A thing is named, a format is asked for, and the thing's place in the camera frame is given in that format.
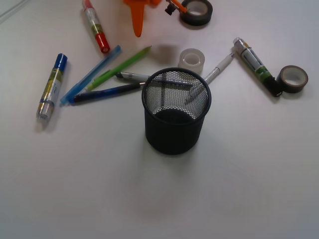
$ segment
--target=green pencil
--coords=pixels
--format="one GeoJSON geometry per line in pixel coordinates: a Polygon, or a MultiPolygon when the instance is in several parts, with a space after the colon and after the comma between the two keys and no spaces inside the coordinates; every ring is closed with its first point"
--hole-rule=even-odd
{"type": "Polygon", "coordinates": [[[113,68],[112,70],[109,70],[102,74],[101,76],[97,77],[91,85],[85,88],[86,91],[91,91],[94,88],[97,88],[100,84],[106,82],[108,79],[110,79],[112,76],[114,76],[116,73],[123,71],[126,67],[129,67],[134,62],[140,60],[143,56],[145,56],[151,49],[152,46],[144,48],[142,51],[136,53],[134,56],[132,56],[130,59],[126,60],[119,66],[113,68]]]}

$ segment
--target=brown tape roll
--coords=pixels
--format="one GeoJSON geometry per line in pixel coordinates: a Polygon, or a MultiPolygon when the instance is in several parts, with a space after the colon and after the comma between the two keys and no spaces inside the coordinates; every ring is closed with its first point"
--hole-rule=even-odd
{"type": "Polygon", "coordinates": [[[307,73],[298,66],[285,66],[277,77],[277,82],[287,93],[298,93],[308,83],[307,73]]]}

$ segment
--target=blue marker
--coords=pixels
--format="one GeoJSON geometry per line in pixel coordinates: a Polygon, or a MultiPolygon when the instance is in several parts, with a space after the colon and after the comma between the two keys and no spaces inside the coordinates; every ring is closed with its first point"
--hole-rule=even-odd
{"type": "Polygon", "coordinates": [[[75,86],[73,86],[68,93],[65,94],[61,98],[61,103],[64,105],[67,102],[71,102],[72,98],[79,93],[81,90],[83,90],[92,80],[92,78],[107,64],[111,63],[120,53],[121,53],[121,47],[117,46],[114,48],[113,51],[110,52],[110,54],[105,57],[99,64],[96,65],[79,83],[77,83],[75,86]]]}

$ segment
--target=pen holder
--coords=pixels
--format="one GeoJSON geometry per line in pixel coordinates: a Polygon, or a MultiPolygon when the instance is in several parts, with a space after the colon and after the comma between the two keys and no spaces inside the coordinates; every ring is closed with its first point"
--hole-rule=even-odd
{"type": "Polygon", "coordinates": [[[142,102],[148,142],[159,152],[181,154],[198,141],[211,94],[198,74],[183,68],[167,68],[146,81],[142,102]],[[196,98],[188,103],[190,92],[196,98]]]}

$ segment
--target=red cap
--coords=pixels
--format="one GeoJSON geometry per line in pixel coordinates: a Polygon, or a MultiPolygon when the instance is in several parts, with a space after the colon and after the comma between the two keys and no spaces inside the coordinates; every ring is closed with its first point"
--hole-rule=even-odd
{"type": "Polygon", "coordinates": [[[102,53],[107,53],[110,50],[110,46],[108,44],[108,41],[106,40],[104,33],[98,33],[95,35],[95,39],[97,43],[99,44],[100,50],[102,53]]]}
{"type": "Polygon", "coordinates": [[[82,1],[82,5],[83,5],[83,8],[84,8],[84,11],[88,8],[93,8],[90,0],[83,0],[82,1]]]}

